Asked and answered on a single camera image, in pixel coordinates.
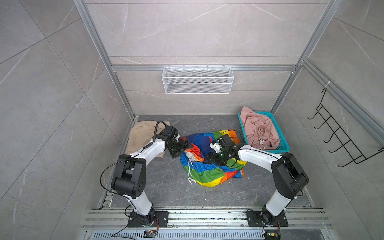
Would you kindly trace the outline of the teal plastic basket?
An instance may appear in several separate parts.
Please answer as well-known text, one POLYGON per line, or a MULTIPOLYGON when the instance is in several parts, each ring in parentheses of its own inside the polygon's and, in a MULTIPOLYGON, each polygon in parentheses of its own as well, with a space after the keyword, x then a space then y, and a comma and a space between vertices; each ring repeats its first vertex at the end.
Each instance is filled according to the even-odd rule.
MULTIPOLYGON (((279 139, 280 139, 280 144, 279 146, 275 149, 275 150, 268 150, 268 152, 270 153, 273 153, 273 154, 281 154, 281 153, 286 153, 286 152, 289 152, 290 151, 290 146, 278 124, 278 122, 276 121, 275 119, 275 116, 270 113, 270 112, 256 112, 258 114, 261 114, 261 115, 265 115, 267 117, 269 117, 271 119, 271 121, 273 122, 276 130, 277 130, 277 133, 279 135, 279 139)), ((240 121, 240 124, 241 124, 241 128, 242 128, 242 131, 243 131, 243 139, 245 141, 246 144, 248 144, 248 139, 247 139, 247 136, 246 136, 246 131, 244 129, 244 124, 242 122, 242 119, 241 119, 241 113, 238 113, 238 118, 239 118, 239 121, 240 121)))

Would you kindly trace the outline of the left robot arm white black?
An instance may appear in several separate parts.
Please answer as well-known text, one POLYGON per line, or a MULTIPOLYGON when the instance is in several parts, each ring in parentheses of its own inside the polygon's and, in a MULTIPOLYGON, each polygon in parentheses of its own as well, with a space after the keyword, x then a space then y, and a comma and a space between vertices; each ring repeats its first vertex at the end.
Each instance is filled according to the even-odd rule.
POLYGON ((131 155, 119 156, 111 188, 117 195, 126 198, 133 207, 132 219, 136 219, 144 227, 151 226, 155 221, 154 205, 145 193, 147 165, 166 150, 172 158, 177 158, 191 148, 192 145, 187 140, 157 138, 131 155))

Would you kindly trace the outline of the beige drawstring shorts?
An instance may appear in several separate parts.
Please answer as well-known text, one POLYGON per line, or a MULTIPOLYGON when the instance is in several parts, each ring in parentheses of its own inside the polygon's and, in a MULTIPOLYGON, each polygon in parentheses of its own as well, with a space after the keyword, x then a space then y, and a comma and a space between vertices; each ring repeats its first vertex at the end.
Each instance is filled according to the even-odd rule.
POLYGON ((135 156, 154 136, 156 121, 137 122, 132 128, 124 154, 135 156))

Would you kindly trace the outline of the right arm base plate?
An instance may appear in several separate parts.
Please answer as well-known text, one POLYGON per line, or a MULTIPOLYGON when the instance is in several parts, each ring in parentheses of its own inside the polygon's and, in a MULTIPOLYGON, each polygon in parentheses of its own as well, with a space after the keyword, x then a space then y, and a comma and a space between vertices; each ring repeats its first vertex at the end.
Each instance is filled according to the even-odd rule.
POLYGON ((246 219, 249 227, 288 227, 288 220, 285 212, 281 212, 277 216, 273 216, 267 210, 254 211, 248 209, 245 211, 246 219))

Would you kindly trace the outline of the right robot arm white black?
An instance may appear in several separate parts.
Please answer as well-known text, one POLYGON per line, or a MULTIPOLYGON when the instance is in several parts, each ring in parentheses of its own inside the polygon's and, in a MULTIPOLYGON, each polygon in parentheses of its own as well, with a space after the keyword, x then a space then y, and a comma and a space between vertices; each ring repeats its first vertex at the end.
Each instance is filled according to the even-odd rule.
POLYGON ((230 159, 235 159, 257 165, 272 173, 276 190, 261 211, 261 219, 267 226, 278 223, 286 207, 309 183, 309 177, 291 153, 274 155, 245 144, 232 147, 213 144, 211 147, 214 150, 208 153, 204 164, 225 166, 230 159))

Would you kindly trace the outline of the rainbow coloured shorts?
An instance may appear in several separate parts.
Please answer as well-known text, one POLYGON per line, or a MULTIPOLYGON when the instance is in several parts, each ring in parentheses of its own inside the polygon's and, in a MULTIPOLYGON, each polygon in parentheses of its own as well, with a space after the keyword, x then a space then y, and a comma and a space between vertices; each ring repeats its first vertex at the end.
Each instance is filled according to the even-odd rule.
POLYGON ((181 164, 188 173, 188 181, 191 184, 197 183, 211 188, 231 178, 243 178, 245 176, 243 168, 247 163, 244 161, 230 159, 224 166, 204 164, 208 154, 215 152, 210 144, 223 135, 228 135, 236 144, 241 142, 240 132, 233 129, 193 134, 183 138, 192 146, 180 156, 181 164))

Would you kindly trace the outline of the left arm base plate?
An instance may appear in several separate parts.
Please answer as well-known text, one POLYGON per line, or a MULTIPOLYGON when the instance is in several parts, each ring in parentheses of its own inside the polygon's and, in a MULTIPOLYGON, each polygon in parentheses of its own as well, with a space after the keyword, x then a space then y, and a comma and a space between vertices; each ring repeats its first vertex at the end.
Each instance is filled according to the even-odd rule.
POLYGON ((139 228, 139 227, 157 227, 166 228, 169 221, 169 212, 167 211, 152 211, 147 216, 132 211, 129 216, 128 227, 139 228))

